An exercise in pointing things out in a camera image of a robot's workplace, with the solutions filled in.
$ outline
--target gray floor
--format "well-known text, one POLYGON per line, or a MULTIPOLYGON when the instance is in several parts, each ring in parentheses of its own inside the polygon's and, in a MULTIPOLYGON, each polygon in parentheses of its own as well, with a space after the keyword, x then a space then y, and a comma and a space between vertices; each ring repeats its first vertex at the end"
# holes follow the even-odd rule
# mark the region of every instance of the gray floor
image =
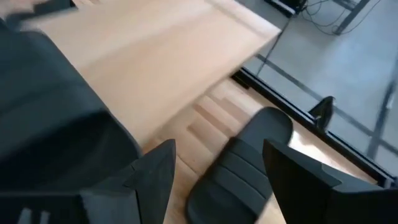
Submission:
MULTIPOLYGON (((281 29, 289 21, 263 0, 238 1, 281 29)), ((318 1, 310 0, 309 4, 318 1)), ((377 2, 372 0, 346 32, 377 2)), ((318 6, 308 10, 316 11, 318 6)), ((333 1, 324 2, 313 20, 329 24, 343 11, 333 1)), ((398 175, 398 96, 383 109, 397 63, 396 12, 398 1, 381 0, 360 26, 341 36, 324 34, 299 15, 290 20, 270 54, 270 46, 260 52, 267 64, 252 58, 245 67, 303 110, 309 110, 325 96, 334 96, 338 111, 329 130, 364 154, 369 154, 369 143, 377 144, 373 159, 398 175), (375 137, 378 133, 381 141, 375 137)), ((336 24, 347 14, 344 12, 336 24)), ((335 29, 320 28, 329 34, 335 29)))

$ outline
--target metal frame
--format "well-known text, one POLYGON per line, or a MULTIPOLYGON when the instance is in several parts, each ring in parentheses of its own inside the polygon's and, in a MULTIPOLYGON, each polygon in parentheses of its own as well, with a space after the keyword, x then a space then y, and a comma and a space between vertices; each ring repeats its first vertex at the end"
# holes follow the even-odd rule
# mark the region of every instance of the metal frame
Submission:
POLYGON ((395 181, 395 177, 392 174, 370 158, 366 157, 364 154, 358 152, 355 148, 344 142, 344 140, 340 139, 330 131, 323 132, 317 129, 314 125, 313 118, 307 112, 302 111, 293 105, 289 100, 284 98, 262 80, 258 79, 250 71, 242 68, 233 75, 233 79, 245 88, 253 88, 259 94, 267 98, 271 103, 278 106, 304 128, 308 129, 312 134, 316 135, 354 165, 365 171, 377 181, 379 186, 389 188, 395 181))
POLYGON ((360 0, 360 2, 355 5, 353 5, 352 1, 347 0, 333 1, 351 11, 351 13, 344 18, 343 22, 338 26, 337 30, 335 31, 336 35, 340 35, 371 0, 360 0))

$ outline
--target wooden floor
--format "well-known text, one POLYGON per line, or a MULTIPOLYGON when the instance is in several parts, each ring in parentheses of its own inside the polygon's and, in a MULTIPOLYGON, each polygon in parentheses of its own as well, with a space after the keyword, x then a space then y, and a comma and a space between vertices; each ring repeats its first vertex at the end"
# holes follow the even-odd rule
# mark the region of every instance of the wooden floor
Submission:
MULTIPOLYGON (((185 200, 198 178, 249 119, 264 106, 274 106, 252 90, 245 90, 232 80, 219 84, 198 102, 179 113, 145 147, 145 152, 162 141, 176 139, 177 164, 174 185, 164 223, 186 223, 185 200)), ((334 168, 374 182, 305 128, 294 123, 290 146, 334 168)), ((258 223, 285 223, 272 197, 258 223)))

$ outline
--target table top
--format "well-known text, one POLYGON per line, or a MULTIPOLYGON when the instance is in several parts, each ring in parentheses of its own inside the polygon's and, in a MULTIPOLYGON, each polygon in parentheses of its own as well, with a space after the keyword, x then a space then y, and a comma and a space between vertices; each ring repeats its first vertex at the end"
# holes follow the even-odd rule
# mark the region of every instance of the table top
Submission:
POLYGON ((28 21, 145 144, 279 29, 233 0, 115 0, 28 21))

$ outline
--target desk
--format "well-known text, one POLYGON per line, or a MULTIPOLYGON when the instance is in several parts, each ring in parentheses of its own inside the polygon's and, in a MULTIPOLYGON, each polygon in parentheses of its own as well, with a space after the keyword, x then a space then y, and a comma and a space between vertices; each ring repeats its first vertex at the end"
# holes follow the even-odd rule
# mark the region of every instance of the desk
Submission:
POLYGON ((28 21, 144 145, 279 29, 233 0, 115 0, 28 21))

